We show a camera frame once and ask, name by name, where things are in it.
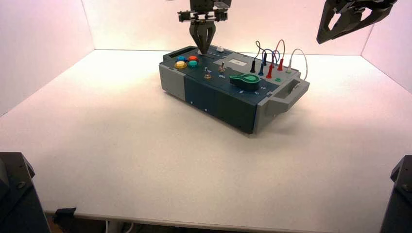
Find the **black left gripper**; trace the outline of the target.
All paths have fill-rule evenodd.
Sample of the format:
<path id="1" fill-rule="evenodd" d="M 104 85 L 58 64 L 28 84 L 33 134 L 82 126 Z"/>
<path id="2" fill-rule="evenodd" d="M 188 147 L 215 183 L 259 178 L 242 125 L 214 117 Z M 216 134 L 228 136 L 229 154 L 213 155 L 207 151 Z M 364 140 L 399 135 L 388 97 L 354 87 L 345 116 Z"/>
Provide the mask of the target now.
<path id="1" fill-rule="evenodd" d="M 190 10 L 178 12 L 179 22 L 191 22 L 189 32 L 201 54 L 208 52 L 216 31 L 214 22 L 228 19 L 231 3 L 231 0 L 190 0 Z"/>

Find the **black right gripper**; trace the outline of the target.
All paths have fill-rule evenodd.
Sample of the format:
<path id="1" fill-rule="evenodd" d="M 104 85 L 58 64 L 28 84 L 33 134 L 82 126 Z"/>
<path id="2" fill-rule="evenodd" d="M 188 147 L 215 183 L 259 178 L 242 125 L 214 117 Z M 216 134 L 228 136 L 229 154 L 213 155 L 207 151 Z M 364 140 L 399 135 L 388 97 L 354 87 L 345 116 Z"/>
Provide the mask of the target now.
<path id="1" fill-rule="evenodd" d="M 397 0 L 326 0 L 316 40 L 318 44 L 383 20 Z"/>

